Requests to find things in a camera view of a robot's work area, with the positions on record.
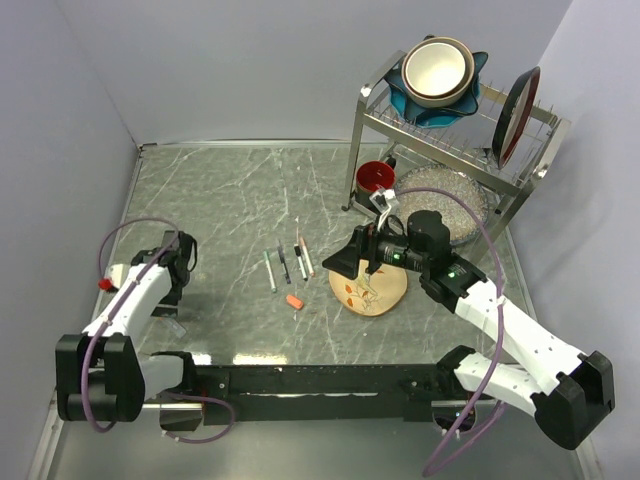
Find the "white marker with pink end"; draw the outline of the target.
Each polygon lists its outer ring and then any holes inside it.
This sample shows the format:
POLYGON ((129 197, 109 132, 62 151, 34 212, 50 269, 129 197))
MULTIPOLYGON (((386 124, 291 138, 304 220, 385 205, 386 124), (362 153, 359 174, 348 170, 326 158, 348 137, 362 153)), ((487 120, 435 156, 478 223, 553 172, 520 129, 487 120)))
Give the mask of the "white marker with pink end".
POLYGON ((303 258, 306 262, 307 271, 311 277, 315 277, 315 270, 310 258, 309 250, 307 248, 306 241, 302 236, 299 236, 299 245, 302 251, 303 258))

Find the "white marker with black tip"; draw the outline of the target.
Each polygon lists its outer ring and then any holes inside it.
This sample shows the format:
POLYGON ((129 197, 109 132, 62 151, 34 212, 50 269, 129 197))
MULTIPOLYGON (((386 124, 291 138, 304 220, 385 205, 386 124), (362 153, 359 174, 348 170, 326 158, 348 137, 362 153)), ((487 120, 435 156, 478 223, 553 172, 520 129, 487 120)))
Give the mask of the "white marker with black tip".
POLYGON ((306 266, 305 266, 305 261, 303 259, 303 255, 302 255, 302 250, 301 247, 298 243, 294 244, 294 253, 296 255, 296 259, 299 265, 299 269, 302 275, 302 278, 304 281, 308 281, 309 280, 309 276, 306 270, 306 266))

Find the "blue pen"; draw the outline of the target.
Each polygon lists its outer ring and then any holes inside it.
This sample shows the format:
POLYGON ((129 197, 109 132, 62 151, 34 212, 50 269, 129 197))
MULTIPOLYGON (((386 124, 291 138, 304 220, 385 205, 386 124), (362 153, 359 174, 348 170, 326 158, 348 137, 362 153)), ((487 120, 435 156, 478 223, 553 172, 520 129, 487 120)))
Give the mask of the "blue pen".
POLYGON ((289 268, 286 262, 286 256, 285 256, 285 252, 284 252, 284 247, 282 242, 278 239, 277 242, 277 252, 278 252, 278 256, 279 256, 279 261, 281 263, 282 269, 283 269, 283 273, 284 273, 284 278, 285 281, 288 285, 292 284, 292 280, 291 280, 291 275, 289 272, 289 268))

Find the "white marker with green end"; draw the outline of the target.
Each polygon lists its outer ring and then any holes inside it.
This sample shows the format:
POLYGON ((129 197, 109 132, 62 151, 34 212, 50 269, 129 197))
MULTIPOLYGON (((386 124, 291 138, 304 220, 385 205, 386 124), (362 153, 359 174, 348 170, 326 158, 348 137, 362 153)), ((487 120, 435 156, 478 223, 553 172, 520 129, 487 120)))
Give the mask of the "white marker with green end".
POLYGON ((273 271, 273 268, 272 268, 272 265, 271 265, 270 255, 269 255, 269 252, 267 250, 263 251, 263 259, 264 259, 265 266, 266 266, 267 273, 268 273, 270 290, 271 290, 272 293, 277 293, 278 290, 277 290, 275 275, 274 275, 274 271, 273 271))

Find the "grey marker with orange tip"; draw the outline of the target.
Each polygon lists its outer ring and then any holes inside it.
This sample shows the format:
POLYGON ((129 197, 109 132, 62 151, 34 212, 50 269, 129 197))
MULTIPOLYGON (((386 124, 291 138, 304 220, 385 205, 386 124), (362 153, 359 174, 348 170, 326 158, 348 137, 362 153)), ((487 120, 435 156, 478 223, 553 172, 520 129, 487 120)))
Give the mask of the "grey marker with orange tip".
POLYGON ((182 338, 186 335, 186 329, 173 318, 163 318, 162 323, 175 335, 177 338, 182 338))

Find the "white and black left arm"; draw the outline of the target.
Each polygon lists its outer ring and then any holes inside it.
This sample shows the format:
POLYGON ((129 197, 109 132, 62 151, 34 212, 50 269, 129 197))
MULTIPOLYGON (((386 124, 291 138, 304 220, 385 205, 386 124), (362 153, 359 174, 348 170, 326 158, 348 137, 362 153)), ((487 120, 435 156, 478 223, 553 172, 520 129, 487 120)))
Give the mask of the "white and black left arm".
POLYGON ((166 392, 184 402, 199 378, 188 352, 136 353, 136 344, 163 310, 177 311, 197 264, 197 242, 167 230, 162 244, 131 260, 124 282, 105 310, 81 333, 66 334, 55 348, 56 400, 64 421, 132 422, 145 401, 166 392))

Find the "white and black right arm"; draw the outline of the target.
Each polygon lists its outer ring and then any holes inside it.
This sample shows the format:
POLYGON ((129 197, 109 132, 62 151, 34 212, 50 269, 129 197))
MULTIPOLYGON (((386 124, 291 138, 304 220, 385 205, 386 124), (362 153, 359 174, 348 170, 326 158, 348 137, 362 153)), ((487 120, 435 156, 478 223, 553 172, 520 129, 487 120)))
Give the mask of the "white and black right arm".
POLYGON ((383 266, 419 273, 423 291, 448 311, 482 330, 515 365, 490 360, 460 346, 443 358, 439 390, 449 398, 479 390, 534 418, 556 445, 576 449, 615 407, 611 361, 586 354, 542 327, 514 305, 485 273, 455 253, 450 231, 435 211, 409 216, 404 233, 369 223, 323 267, 347 279, 383 266))

